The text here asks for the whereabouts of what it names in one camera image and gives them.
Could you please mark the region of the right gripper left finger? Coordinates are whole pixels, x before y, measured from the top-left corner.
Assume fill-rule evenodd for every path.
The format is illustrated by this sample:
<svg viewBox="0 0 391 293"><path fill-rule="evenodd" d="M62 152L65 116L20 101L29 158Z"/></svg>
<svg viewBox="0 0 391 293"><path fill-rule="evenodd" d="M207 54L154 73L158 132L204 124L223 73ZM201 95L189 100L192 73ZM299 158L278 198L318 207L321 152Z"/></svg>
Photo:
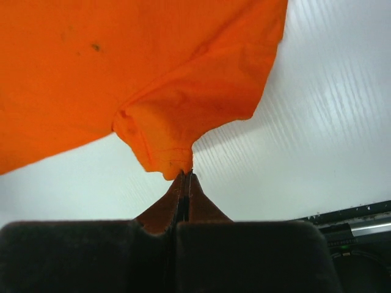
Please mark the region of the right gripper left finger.
<svg viewBox="0 0 391 293"><path fill-rule="evenodd" d="M1 229L2 292L173 292L185 174L135 219L12 222Z"/></svg>

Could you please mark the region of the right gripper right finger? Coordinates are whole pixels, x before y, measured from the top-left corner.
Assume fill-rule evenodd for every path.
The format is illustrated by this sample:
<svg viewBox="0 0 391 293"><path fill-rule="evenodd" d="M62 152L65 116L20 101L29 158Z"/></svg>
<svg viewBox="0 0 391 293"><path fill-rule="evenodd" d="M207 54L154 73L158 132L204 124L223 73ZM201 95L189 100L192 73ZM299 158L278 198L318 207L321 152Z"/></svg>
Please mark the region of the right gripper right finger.
<svg viewBox="0 0 391 293"><path fill-rule="evenodd" d="M304 221L217 222L196 214L190 173L175 229L177 292L340 292L321 232Z"/></svg>

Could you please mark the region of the orange t shirt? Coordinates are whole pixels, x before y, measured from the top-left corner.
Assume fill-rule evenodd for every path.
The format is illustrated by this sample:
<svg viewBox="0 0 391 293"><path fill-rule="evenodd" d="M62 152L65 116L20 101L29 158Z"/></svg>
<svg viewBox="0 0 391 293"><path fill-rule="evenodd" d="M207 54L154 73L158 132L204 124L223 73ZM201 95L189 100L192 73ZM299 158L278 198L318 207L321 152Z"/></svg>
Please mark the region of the orange t shirt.
<svg viewBox="0 0 391 293"><path fill-rule="evenodd" d="M1 173L112 132L147 172L189 172L197 139L253 116L287 8L2 1Z"/></svg>

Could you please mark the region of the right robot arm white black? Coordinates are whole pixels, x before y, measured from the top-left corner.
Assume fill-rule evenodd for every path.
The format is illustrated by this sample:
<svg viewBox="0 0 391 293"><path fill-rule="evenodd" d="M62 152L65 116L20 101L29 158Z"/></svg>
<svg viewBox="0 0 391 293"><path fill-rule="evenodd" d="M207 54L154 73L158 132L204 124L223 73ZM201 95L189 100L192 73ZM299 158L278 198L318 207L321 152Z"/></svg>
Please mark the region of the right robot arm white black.
<svg viewBox="0 0 391 293"><path fill-rule="evenodd" d="M234 222L193 173L132 220L1 229L2 292L389 292L389 266L348 225Z"/></svg>

